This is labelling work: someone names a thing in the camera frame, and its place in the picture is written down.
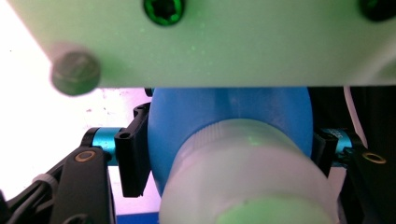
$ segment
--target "black cable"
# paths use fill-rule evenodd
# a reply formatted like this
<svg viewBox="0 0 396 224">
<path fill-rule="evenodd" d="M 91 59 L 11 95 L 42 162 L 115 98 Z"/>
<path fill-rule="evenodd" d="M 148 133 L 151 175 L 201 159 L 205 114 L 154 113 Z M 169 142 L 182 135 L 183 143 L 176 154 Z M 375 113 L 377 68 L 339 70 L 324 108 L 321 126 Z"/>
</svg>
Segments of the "black cable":
<svg viewBox="0 0 396 224">
<path fill-rule="evenodd" d="M 40 184 L 37 190 L 15 210 L 7 224 L 22 223 L 28 217 L 27 212 L 30 211 L 37 200 L 42 198 L 42 196 L 46 193 L 47 188 L 48 186 L 46 184 Z"/>
</svg>

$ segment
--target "blue surface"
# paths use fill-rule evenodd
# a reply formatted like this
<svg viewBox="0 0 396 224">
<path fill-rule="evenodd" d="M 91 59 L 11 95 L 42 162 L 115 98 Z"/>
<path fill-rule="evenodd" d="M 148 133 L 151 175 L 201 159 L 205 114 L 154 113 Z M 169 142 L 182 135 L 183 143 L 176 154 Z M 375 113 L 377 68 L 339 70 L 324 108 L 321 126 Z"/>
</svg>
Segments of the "blue surface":
<svg viewBox="0 0 396 224">
<path fill-rule="evenodd" d="M 114 136 L 120 131 L 121 128 L 100 128 L 95 133 L 92 140 L 93 147 L 101 147 L 103 151 L 111 155 L 111 161 L 107 163 L 109 166 L 117 166 L 116 158 L 116 142 Z"/>
<path fill-rule="evenodd" d="M 117 216 L 117 224 L 158 224 L 158 213 Z"/>
<path fill-rule="evenodd" d="M 205 126 L 225 119 L 266 122 L 311 155 L 313 119 L 307 88 L 156 88 L 148 118 L 148 148 L 161 195 L 182 144 Z"/>
</svg>

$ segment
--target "metal bolt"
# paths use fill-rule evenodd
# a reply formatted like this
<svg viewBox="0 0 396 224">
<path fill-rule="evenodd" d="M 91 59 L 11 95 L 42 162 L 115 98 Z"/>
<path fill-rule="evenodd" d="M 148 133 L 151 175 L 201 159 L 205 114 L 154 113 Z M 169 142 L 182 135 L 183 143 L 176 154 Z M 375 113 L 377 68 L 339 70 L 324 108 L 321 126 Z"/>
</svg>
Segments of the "metal bolt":
<svg viewBox="0 0 396 224">
<path fill-rule="evenodd" d="M 51 80 L 58 91 L 81 95 L 98 86 L 100 66 L 87 52 L 69 52 L 55 61 Z"/>
<path fill-rule="evenodd" d="M 94 156 L 95 156 L 94 151 L 83 151 L 78 153 L 78 155 L 75 157 L 76 161 L 84 162 L 84 161 L 90 161 Z"/>
<path fill-rule="evenodd" d="M 361 155 L 363 156 L 364 159 L 373 163 L 377 163 L 377 164 L 387 163 L 387 160 L 385 160 L 383 157 L 377 154 L 374 154 L 373 152 L 364 152 Z"/>
</svg>

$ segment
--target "screw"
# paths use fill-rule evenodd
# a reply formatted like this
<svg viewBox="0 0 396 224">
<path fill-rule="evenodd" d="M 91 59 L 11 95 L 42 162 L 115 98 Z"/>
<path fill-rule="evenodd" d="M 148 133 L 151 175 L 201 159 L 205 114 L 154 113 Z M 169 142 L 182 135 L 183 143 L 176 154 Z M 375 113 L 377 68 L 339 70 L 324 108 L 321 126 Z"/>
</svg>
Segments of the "screw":
<svg viewBox="0 0 396 224">
<path fill-rule="evenodd" d="M 144 0 L 148 17 L 161 26 L 178 23 L 184 12 L 184 0 Z"/>
<path fill-rule="evenodd" d="M 75 157 L 76 161 L 84 162 L 84 161 L 90 161 L 94 156 L 95 156 L 94 151 L 83 151 L 78 153 L 78 155 Z"/>
<path fill-rule="evenodd" d="M 100 81 L 99 63 L 86 52 L 69 52 L 55 61 L 51 81 L 67 95 L 81 95 L 94 90 Z"/>
</svg>

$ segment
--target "gray screw head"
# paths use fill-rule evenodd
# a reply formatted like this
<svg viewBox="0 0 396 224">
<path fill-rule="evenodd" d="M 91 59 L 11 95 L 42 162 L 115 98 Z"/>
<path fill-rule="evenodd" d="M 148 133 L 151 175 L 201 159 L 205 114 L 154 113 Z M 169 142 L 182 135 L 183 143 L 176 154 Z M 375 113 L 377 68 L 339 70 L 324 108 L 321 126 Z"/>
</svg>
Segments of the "gray screw head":
<svg viewBox="0 0 396 224">
<path fill-rule="evenodd" d="M 87 52 L 69 52 L 54 62 L 51 81 L 64 94 L 81 95 L 99 85 L 100 65 Z"/>
</svg>

